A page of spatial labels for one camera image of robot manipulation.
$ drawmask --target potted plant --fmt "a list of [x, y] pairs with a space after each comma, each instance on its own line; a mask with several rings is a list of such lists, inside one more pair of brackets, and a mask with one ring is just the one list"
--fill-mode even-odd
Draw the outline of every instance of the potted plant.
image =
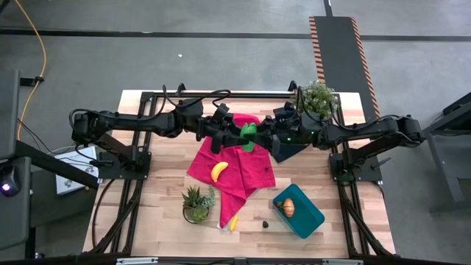
[[294, 106], [297, 106], [300, 113], [306, 110], [308, 113], [319, 114], [321, 119], [326, 117], [329, 119], [332, 115], [330, 106], [332, 105], [334, 111], [337, 108], [337, 101], [333, 92], [332, 88], [328, 88], [319, 80], [310, 82], [308, 86], [297, 89], [294, 96]]
[[199, 187], [188, 188], [187, 194], [183, 195], [183, 218], [191, 224], [199, 224], [206, 220], [209, 207], [214, 206], [214, 189], [209, 187], [209, 194], [201, 196]]

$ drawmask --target yellow banana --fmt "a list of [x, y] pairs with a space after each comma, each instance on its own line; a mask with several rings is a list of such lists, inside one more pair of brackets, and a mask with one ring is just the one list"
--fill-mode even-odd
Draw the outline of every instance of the yellow banana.
[[211, 178], [214, 182], [218, 182], [219, 174], [221, 174], [221, 171], [225, 170], [227, 166], [229, 166], [228, 162], [219, 162], [213, 167], [213, 170], [211, 170]]
[[234, 231], [234, 228], [236, 228], [237, 219], [238, 219], [238, 217], [236, 215], [236, 216], [234, 216], [233, 221], [230, 223], [230, 232]]

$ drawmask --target green toy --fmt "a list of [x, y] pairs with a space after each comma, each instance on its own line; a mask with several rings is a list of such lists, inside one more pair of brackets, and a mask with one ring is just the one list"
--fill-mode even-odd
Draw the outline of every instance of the green toy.
[[[243, 138], [246, 133], [256, 133], [257, 132], [257, 124], [255, 122], [251, 124], [244, 124], [241, 130], [241, 137]], [[242, 146], [242, 151], [251, 152], [255, 147], [255, 143], [250, 141], [248, 144]]]

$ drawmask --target plant pot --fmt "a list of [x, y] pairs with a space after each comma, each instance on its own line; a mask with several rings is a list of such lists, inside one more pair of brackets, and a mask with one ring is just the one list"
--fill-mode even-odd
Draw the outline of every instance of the plant pot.
[[205, 218], [202, 219], [202, 220], [199, 220], [198, 222], [195, 221], [194, 218], [193, 218], [193, 213], [194, 213], [195, 208], [189, 208], [189, 207], [186, 208], [186, 207], [184, 207], [183, 210], [182, 210], [182, 215], [183, 215], [183, 218], [185, 218], [185, 220], [187, 222], [189, 222], [190, 224], [199, 224], [199, 223], [205, 221], [206, 218], [209, 215], [209, 208], [205, 208], [205, 209], [208, 210], [206, 212]]

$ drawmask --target yellow cable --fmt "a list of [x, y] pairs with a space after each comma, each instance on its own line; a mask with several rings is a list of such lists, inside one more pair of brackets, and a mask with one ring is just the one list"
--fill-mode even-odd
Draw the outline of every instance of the yellow cable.
[[[44, 74], [44, 70], [46, 69], [46, 61], [47, 61], [47, 56], [46, 56], [46, 49], [44, 48], [44, 43], [43, 43], [43, 40], [41, 39], [41, 36], [39, 36], [39, 33], [38, 31], [36, 30], [36, 27], [35, 25], [32, 23], [31, 19], [29, 18], [28, 14], [26, 13], [26, 11], [24, 11], [23, 7], [21, 6], [20, 2], [18, 0], [15, 0], [16, 4], [18, 5], [18, 7], [20, 7], [20, 10], [21, 12], [24, 14], [24, 16], [26, 17], [26, 19], [28, 20], [29, 24], [31, 25], [31, 27], [33, 28], [33, 30], [35, 31], [37, 37], [38, 37], [38, 40], [39, 40], [39, 43], [41, 44], [41, 48], [43, 49], [43, 59], [44, 59], [44, 63], [43, 63], [43, 68], [41, 69], [41, 73], [40, 73], [40, 77], [43, 77], [43, 74]], [[36, 92], [36, 89], [38, 89], [38, 86], [39, 86], [39, 81], [36, 81], [36, 85], [35, 87], [32, 89], [31, 93], [29, 94], [28, 96], [28, 99], [26, 100], [26, 104], [24, 105], [24, 108], [23, 108], [23, 113], [21, 114], [21, 118], [20, 118], [20, 121], [23, 121], [23, 118], [24, 118], [24, 115], [26, 113], [26, 110], [28, 109], [28, 105], [29, 105], [29, 101], [32, 97], [32, 95]], [[20, 132], [21, 132], [21, 124], [18, 125], [18, 135], [17, 135], [17, 139], [20, 140]]]

